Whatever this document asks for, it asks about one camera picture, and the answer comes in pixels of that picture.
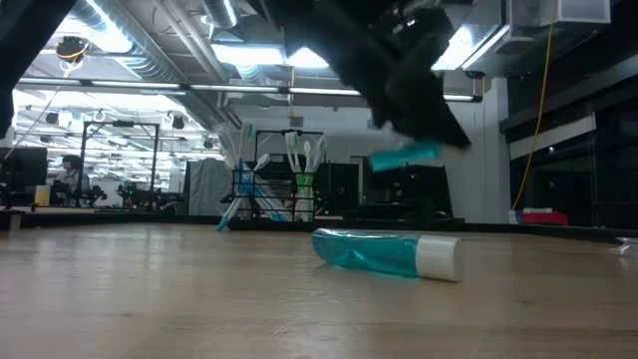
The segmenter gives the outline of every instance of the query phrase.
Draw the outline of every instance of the white cap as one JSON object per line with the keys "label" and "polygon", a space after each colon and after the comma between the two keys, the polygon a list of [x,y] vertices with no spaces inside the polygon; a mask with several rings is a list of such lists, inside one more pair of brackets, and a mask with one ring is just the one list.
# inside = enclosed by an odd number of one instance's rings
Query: white cap
{"label": "white cap", "polygon": [[459,282],[463,278],[460,238],[422,235],[417,244],[417,271],[425,278]]}

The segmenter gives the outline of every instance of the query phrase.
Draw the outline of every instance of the seated person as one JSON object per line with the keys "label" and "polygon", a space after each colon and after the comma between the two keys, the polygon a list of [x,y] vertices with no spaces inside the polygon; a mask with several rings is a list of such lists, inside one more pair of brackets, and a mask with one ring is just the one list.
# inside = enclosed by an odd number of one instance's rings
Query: seated person
{"label": "seated person", "polygon": [[[67,184],[71,193],[78,189],[78,177],[80,175],[80,166],[82,160],[78,156],[68,155],[62,158],[62,165],[65,169],[60,173],[55,180],[60,181],[62,184]],[[91,189],[91,180],[87,174],[82,175],[82,191]],[[69,195],[64,196],[64,206],[75,206],[76,203]],[[80,200],[80,206],[84,206],[84,201]]]}

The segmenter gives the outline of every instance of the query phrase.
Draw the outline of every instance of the desk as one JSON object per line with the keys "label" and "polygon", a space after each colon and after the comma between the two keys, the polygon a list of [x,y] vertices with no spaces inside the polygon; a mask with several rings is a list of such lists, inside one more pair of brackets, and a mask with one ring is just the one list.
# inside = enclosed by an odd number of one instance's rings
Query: desk
{"label": "desk", "polygon": [[611,244],[461,236],[454,284],[332,268],[308,233],[0,233],[1,357],[638,357],[638,259]]}

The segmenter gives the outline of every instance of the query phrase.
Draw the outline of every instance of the white wall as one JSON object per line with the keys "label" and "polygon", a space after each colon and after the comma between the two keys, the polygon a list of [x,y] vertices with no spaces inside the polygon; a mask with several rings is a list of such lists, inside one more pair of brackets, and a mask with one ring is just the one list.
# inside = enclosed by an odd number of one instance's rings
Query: white wall
{"label": "white wall", "polygon": [[445,166],[456,217],[468,223],[507,223],[509,154],[498,122],[507,117],[506,80],[494,80],[482,104],[451,104],[472,141],[464,154],[423,165]]}
{"label": "white wall", "polygon": [[[473,146],[462,155],[445,156],[420,165],[445,166],[450,196],[456,217],[467,222],[507,223],[509,210],[509,154],[498,122],[507,117],[506,80],[494,80],[483,104],[452,103],[450,107],[466,130]],[[289,128],[289,109],[237,109],[243,120],[262,130]],[[295,114],[305,118],[304,131],[327,131],[329,161],[351,163],[373,151],[395,149],[401,139],[368,129],[370,112],[366,109],[299,108]],[[283,137],[274,135],[259,154],[285,154]],[[244,144],[245,159],[254,158],[254,142]]]}

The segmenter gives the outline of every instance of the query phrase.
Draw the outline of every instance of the yellow cable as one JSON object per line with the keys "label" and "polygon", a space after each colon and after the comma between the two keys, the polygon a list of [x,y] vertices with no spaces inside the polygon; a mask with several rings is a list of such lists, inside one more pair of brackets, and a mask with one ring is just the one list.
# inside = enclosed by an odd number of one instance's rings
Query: yellow cable
{"label": "yellow cable", "polygon": [[527,158],[527,167],[525,168],[525,174],[522,177],[522,183],[520,184],[520,189],[518,190],[518,195],[516,196],[516,200],[514,201],[514,205],[511,207],[511,210],[515,210],[518,207],[518,203],[520,202],[520,197],[522,196],[522,192],[525,190],[525,185],[527,184],[527,176],[529,175],[529,169],[531,168],[531,160],[534,155],[534,150],[536,149],[536,142],[538,141],[538,133],[540,132],[540,124],[542,123],[542,115],[543,110],[545,108],[545,94],[547,91],[547,78],[549,75],[549,62],[551,60],[551,40],[554,32],[554,23],[556,22],[556,10],[557,10],[557,0],[554,0],[554,10],[552,16],[552,22],[549,26],[549,39],[547,40],[547,54],[545,55],[545,72],[543,74],[542,79],[542,89],[540,91],[540,104],[538,106],[538,121],[536,122],[536,132],[534,133],[534,140],[531,144],[531,152],[529,152],[529,157]]}

